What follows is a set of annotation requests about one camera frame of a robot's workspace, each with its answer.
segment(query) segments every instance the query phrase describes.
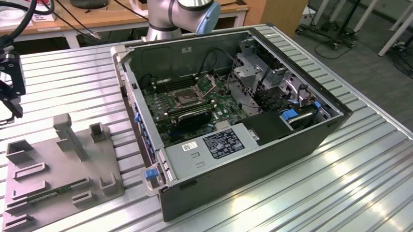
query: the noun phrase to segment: blue latch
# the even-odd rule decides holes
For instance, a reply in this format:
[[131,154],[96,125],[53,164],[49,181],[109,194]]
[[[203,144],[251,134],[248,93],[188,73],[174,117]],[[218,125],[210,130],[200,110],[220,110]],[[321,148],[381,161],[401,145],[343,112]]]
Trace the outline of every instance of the blue latch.
[[317,109],[321,108],[321,103],[318,101],[314,102],[314,106],[317,107]]
[[140,122],[140,115],[139,115],[139,113],[135,114],[135,122]]
[[283,111],[282,113],[282,118],[285,120],[289,120],[290,118],[294,118],[298,116],[298,113],[295,112],[295,110],[287,110],[287,111]]
[[156,178],[158,175],[159,175],[159,173],[158,173],[158,170],[155,168],[144,171],[144,178],[147,180],[152,180],[154,178]]

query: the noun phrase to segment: slatted metal surface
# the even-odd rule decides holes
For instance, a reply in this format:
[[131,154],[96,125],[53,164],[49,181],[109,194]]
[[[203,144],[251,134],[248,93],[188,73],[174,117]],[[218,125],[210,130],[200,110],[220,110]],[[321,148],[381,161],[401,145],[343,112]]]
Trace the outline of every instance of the slatted metal surface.
[[[124,196],[39,231],[410,231],[412,133],[273,27],[256,26],[290,58],[354,111],[314,153],[176,220],[164,223],[156,197],[139,178],[143,160],[109,59],[109,46],[23,57],[24,118],[0,129],[0,196],[5,144],[56,136],[51,116],[71,112],[73,130],[91,123],[112,132]],[[0,211],[4,199],[0,199]]]

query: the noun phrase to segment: green circuit board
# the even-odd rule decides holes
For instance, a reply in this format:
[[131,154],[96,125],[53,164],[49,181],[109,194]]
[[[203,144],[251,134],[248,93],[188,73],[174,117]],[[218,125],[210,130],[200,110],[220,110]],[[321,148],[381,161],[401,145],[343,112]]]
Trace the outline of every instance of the green circuit board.
[[[219,76],[214,76],[214,81],[211,76],[202,76],[194,86],[163,93],[147,88],[143,94],[166,147],[214,132],[218,122],[227,121],[234,125],[247,117]],[[202,110],[211,111],[210,121],[192,131],[176,131],[178,117]]]

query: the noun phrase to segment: gray carpet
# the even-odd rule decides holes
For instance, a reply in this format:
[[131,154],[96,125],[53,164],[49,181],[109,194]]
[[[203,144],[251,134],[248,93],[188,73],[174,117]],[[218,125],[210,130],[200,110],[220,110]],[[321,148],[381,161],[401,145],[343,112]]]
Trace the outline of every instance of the gray carpet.
[[[310,0],[310,6],[319,7],[322,0]],[[329,14],[335,0],[330,0],[325,14]],[[341,10],[337,23],[341,25],[350,10],[351,3],[346,2]],[[354,28],[365,10],[358,7],[349,28]],[[371,14],[361,28],[359,41],[354,48],[338,59],[329,60],[318,56],[314,47],[327,39],[306,31],[302,35],[294,36],[294,41],[326,64],[326,66],[358,89],[358,91],[413,131],[413,79],[406,77],[393,65],[393,54],[379,57],[383,44],[393,35],[389,31],[393,23]],[[406,31],[401,36],[405,41],[413,33]],[[331,50],[327,45],[318,48],[325,57],[337,57],[349,48],[342,46]],[[413,65],[413,55],[406,56]]]

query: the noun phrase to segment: white label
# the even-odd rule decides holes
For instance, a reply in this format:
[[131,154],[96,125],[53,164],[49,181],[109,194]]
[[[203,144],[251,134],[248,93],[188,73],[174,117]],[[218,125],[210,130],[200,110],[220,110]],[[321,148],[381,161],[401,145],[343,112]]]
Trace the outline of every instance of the white label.
[[196,145],[196,142],[190,142],[188,144],[183,144],[182,145],[182,148],[183,148],[183,151],[190,151],[191,149],[196,148],[198,145]]
[[51,30],[60,30],[60,27],[56,28],[40,28],[37,31],[51,31]]
[[192,51],[192,48],[191,47],[186,47],[182,49],[182,53],[188,53]]

